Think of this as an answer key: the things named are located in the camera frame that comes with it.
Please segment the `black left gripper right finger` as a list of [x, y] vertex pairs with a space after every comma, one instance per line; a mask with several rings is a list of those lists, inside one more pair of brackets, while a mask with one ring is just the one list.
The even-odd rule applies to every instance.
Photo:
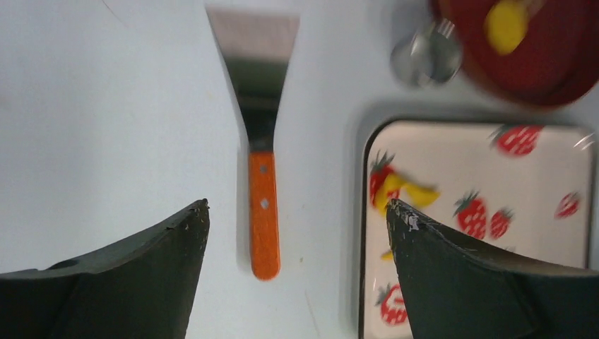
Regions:
[[597, 338], [598, 272], [454, 230], [402, 200], [389, 244], [414, 338]]

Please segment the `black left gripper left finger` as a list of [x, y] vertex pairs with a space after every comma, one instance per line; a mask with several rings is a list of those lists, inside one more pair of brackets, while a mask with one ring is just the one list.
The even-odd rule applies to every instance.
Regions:
[[101, 249], [1, 275], [2, 338], [184, 338], [210, 229], [206, 199]]

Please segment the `strawberry print tray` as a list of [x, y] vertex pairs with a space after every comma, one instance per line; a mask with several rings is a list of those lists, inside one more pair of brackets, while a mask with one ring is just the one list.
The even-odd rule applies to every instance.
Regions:
[[364, 150], [359, 336], [409, 338], [386, 231], [373, 207], [390, 173], [440, 197], [421, 211], [517, 254], [585, 268], [593, 212], [595, 136], [579, 126], [389, 122]]

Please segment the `yellow dough trimmings strip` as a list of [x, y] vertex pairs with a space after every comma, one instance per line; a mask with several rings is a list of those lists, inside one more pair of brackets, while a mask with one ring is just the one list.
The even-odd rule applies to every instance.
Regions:
[[412, 207], [422, 210], [441, 195], [435, 186], [418, 184], [396, 173], [388, 174], [377, 189], [371, 188], [371, 193], [373, 207], [382, 216], [386, 215], [386, 206], [392, 199], [406, 198]]

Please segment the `red round plate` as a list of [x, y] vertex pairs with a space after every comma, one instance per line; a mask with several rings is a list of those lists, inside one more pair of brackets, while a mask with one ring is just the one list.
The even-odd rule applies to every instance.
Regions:
[[451, 21], [463, 47], [463, 72], [501, 99], [560, 107], [598, 83], [598, 2], [544, 1], [523, 40], [501, 55], [487, 39], [495, 1], [431, 1], [433, 16]]

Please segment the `orange handled scraper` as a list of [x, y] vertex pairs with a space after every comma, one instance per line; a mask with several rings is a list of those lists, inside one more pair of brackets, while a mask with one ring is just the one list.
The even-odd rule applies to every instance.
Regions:
[[269, 281], [280, 272], [275, 126], [300, 18], [215, 6], [206, 12], [248, 138], [251, 269]]

